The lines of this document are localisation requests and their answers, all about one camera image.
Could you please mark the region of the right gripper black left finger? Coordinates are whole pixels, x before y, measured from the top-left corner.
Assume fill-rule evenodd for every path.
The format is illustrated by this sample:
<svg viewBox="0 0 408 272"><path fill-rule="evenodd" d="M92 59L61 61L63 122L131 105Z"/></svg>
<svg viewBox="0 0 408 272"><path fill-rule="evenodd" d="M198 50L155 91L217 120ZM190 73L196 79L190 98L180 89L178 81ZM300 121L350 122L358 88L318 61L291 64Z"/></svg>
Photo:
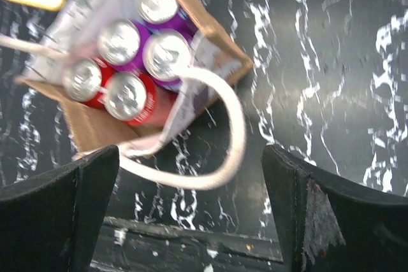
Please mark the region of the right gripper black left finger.
<svg viewBox="0 0 408 272"><path fill-rule="evenodd" d="M1 271L87 271L119 171L119 149L1 188Z"/></svg>

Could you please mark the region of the burlap canvas bag rope handles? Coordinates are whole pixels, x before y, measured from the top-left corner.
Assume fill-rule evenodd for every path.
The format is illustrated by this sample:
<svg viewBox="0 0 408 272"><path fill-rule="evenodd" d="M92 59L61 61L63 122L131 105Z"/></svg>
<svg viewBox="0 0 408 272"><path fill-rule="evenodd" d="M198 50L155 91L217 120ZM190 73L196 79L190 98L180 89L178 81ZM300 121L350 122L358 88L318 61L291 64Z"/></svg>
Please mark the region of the burlap canvas bag rope handles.
<svg viewBox="0 0 408 272"><path fill-rule="evenodd" d="M120 166L178 189L209 190L230 181L245 153L242 106L232 85L252 61L200 0L8 0L57 12L37 42L9 35L1 46L31 54L19 83L59 102L83 157L116 145ZM141 165L220 98L229 147L206 175Z"/></svg>

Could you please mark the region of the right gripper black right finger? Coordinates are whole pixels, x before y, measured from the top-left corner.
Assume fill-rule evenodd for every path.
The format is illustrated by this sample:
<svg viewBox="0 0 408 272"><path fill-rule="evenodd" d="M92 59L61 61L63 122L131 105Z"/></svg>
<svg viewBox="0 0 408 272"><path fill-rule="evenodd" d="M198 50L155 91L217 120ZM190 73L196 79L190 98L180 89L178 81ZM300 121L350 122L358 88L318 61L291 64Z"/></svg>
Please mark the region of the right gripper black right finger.
<svg viewBox="0 0 408 272"><path fill-rule="evenodd" d="M261 165L286 271L406 271L407 198L354 183L278 145Z"/></svg>

